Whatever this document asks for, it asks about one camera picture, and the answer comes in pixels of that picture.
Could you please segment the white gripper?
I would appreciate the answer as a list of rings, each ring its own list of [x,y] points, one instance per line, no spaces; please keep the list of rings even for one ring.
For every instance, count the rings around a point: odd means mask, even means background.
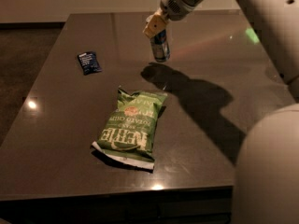
[[[161,0],[160,8],[146,19],[143,34],[153,38],[166,29],[169,20],[180,21],[191,13],[199,0]]]

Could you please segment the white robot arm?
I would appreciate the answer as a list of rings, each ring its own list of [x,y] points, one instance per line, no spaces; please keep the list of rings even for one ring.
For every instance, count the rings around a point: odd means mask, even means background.
[[[201,0],[162,0],[186,13]],[[167,137],[196,180],[220,181],[222,152],[235,167],[230,224],[299,224],[298,0],[235,0],[269,60],[250,46],[185,51],[178,67],[152,63],[141,73],[178,98],[189,121],[172,117]]]

